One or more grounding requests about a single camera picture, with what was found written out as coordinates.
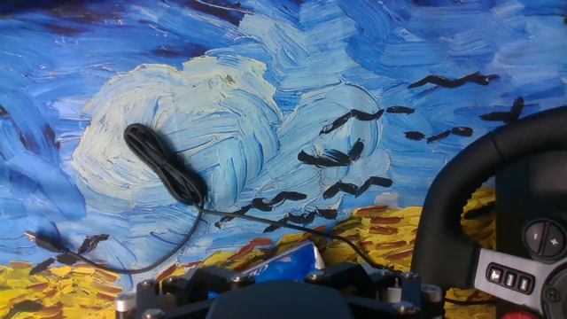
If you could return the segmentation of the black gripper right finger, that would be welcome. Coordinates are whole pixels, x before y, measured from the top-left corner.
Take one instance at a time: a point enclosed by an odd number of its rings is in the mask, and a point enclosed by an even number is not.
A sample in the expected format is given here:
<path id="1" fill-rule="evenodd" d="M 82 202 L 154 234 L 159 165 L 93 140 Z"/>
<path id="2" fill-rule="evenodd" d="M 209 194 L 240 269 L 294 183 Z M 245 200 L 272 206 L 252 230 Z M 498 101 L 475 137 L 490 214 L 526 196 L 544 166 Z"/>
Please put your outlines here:
<path id="1" fill-rule="evenodd" d="M 366 263 L 342 262 L 304 276 L 306 284 L 322 287 L 316 296 L 333 314 L 354 319 L 443 319 L 444 292 L 424 284 L 415 272 L 397 273 Z"/>

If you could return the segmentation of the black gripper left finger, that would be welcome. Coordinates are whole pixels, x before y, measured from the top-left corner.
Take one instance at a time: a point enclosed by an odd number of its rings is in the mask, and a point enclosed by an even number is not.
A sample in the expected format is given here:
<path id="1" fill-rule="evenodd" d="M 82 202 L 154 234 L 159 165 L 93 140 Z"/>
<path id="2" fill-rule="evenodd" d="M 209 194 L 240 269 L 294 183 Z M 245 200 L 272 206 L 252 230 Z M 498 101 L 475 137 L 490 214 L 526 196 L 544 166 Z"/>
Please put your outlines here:
<path id="1" fill-rule="evenodd" d="M 255 277 L 226 268 L 192 268 L 161 281 L 144 280 L 114 301 L 116 319 L 206 319 L 217 296 L 255 284 Z"/>

